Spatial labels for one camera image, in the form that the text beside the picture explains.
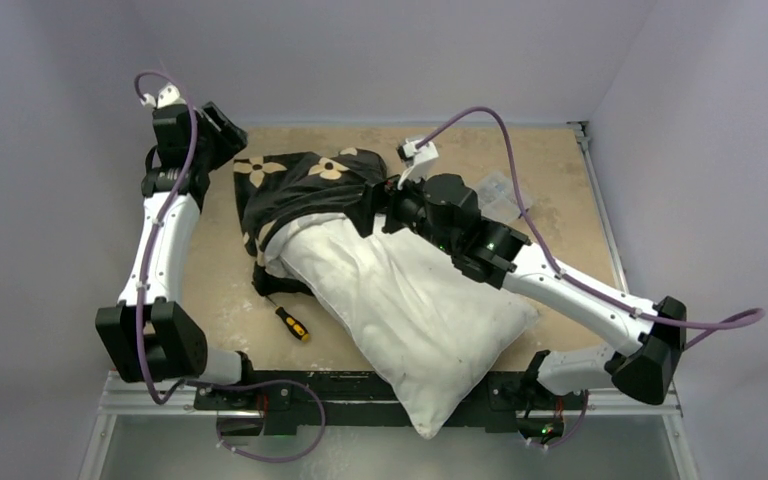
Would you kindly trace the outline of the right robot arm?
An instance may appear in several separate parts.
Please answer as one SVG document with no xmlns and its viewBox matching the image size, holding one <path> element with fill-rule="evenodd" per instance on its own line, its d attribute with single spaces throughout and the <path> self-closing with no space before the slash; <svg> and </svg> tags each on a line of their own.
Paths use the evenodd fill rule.
<svg viewBox="0 0 768 480">
<path fill-rule="evenodd" d="M 477 193 L 455 174 L 367 184 L 345 212 L 363 237 L 382 217 L 382 232 L 407 229 L 465 277 L 533 299 L 602 339 L 596 347 L 535 354 L 520 387 L 529 404 L 610 387 L 644 404 L 665 401 L 685 349 L 686 307 L 677 299 L 635 298 L 589 276 L 576 287 L 526 234 L 483 216 Z"/>
</svg>

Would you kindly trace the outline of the white pillow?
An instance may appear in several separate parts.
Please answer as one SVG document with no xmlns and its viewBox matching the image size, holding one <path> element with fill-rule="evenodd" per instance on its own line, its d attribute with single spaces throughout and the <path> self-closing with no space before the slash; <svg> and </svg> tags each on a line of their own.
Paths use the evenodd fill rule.
<svg viewBox="0 0 768 480">
<path fill-rule="evenodd" d="M 271 221 L 255 238 L 257 263 L 311 291 L 430 440 L 539 313 L 521 296 L 468 279 L 409 230 L 383 226 L 377 216 L 362 238 L 338 213 Z"/>
</svg>

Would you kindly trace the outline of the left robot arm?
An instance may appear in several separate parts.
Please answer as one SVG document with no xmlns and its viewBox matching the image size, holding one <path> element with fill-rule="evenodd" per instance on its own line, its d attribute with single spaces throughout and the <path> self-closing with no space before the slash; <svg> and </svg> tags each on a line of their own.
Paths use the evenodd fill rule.
<svg viewBox="0 0 768 480">
<path fill-rule="evenodd" d="M 143 349 L 152 380 L 220 384 L 220 397 L 232 408 L 244 409 L 258 395 L 247 356 L 210 347 L 180 298 L 209 175 L 242 151 L 248 138 L 213 102 L 195 115 L 197 127 L 192 129 L 183 102 L 152 114 L 156 144 L 147 154 L 141 182 L 140 244 L 116 304 L 98 310 L 95 326 L 123 381 L 142 381 L 138 351 Z"/>
</svg>

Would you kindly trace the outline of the black floral pillowcase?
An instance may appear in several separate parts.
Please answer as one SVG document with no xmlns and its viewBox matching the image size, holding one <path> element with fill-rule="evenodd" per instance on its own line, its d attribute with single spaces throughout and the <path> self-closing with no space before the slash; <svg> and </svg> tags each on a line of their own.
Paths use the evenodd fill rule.
<svg viewBox="0 0 768 480">
<path fill-rule="evenodd" d="M 315 152 L 233 159 L 235 201 L 243 243 L 255 264 L 252 284 L 261 296 L 311 290 L 284 273 L 269 273 L 265 249 L 278 230 L 311 214 L 341 214 L 368 183 L 388 177 L 376 152 L 347 148 L 326 157 Z"/>
</svg>

